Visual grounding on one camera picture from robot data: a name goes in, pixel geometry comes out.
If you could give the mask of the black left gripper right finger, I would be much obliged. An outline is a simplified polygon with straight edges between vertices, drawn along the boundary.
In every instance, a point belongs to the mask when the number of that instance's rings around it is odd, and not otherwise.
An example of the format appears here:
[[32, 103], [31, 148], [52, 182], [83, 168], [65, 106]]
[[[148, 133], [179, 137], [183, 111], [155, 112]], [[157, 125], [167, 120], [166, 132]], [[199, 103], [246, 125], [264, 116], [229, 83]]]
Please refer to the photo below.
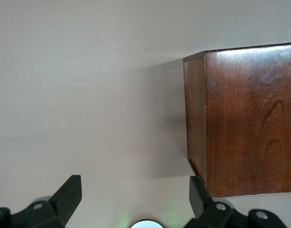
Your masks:
[[226, 200], [213, 199], [199, 176], [189, 179], [189, 202], [195, 217], [184, 228], [285, 228], [268, 210], [252, 209], [246, 216]]

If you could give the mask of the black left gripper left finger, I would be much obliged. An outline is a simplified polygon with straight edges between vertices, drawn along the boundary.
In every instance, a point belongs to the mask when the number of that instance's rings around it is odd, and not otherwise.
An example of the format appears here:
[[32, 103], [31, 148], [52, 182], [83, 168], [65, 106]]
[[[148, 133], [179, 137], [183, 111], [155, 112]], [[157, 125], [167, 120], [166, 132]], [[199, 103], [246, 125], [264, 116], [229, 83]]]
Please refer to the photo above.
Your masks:
[[35, 200], [18, 213], [0, 207], [0, 228], [66, 228], [81, 200], [81, 176], [72, 175], [53, 196]]

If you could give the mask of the dark brown wooden cabinet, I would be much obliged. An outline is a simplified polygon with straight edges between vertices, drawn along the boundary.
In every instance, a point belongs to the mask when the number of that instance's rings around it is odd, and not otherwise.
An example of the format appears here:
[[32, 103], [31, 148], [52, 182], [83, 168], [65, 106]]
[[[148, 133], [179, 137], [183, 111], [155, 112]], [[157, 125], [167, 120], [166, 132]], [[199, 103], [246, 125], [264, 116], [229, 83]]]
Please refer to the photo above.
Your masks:
[[188, 161], [214, 197], [291, 192], [291, 43], [183, 59]]

